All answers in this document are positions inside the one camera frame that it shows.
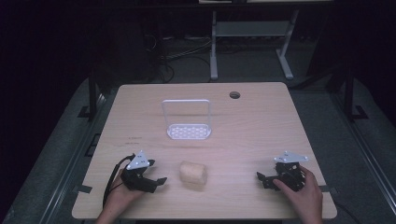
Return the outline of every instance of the beige sponge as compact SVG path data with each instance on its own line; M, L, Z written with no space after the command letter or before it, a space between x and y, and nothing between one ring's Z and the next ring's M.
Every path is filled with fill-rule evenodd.
M192 184L206 184L207 172L202 164L183 161L180 165L180 179Z

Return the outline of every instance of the metal frame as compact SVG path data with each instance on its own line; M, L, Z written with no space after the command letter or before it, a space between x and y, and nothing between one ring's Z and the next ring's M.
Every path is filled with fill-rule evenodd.
M217 12L213 11L210 79L217 80L219 78L216 57L218 36L285 36L285 42L281 49L276 50L276 55L286 79L293 79L293 74L285 56L298 13L299 10L295 9L289 21L217 21Z

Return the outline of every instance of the wooden table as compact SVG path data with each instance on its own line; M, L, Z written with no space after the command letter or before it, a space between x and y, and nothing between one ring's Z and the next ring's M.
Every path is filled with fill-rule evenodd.
M232 91L239 92L240 98L231 98ZM168 99L209 100L209 137L171 139L162 110L162 101ZM302 165L316 175L320 185L326 185L283 83L126 85L119 89L83 182L92 191L78 194L73 217L97 218L115 164L140 150L156 161L145 177L168 179L153 194L133 203L121 216L124 218L295 218L285 196L264 189L256 176L256 172L276 175L274 157L285 150L307 156L309 161ZM207 183L196 186L181 182L182 161L206 165ZM336 214L332 197L325 192L323 217Z

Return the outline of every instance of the metal stand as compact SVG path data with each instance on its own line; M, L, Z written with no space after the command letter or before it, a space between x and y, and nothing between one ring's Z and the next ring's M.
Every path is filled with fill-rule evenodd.
M96 83L94 79L94 74L90 73L88 76L88 85L89 85L89 95L90 95L90 106L83 106L79 111L79 118L88 118L88 121L92 121L96 115L97 107L96 107Z
M358 110L358 114L353 114L353 74L349 70L346 73L346 88L345 88L345 100L344 100L344 112L349 121L353 122L355 119L368 119L367 114L364 112L360 105L356 105L355 108Z
M217 21L216 11L213 11L212 20L212 50L210 52L210 78L219 78L216 58L216 37L218 36L285 36L285 43L276 50L277 57L287 79L293 79L286 51L289 46L294 24L299 10L294 10L289 21Z

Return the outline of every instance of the black tape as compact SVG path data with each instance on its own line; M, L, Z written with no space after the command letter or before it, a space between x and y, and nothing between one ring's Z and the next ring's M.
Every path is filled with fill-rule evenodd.
M83 193L91 193L92 187L81 185L75 186L73 191L74 192L83 192Z
M322 192L330 192L330 188L327 185L319 186Z

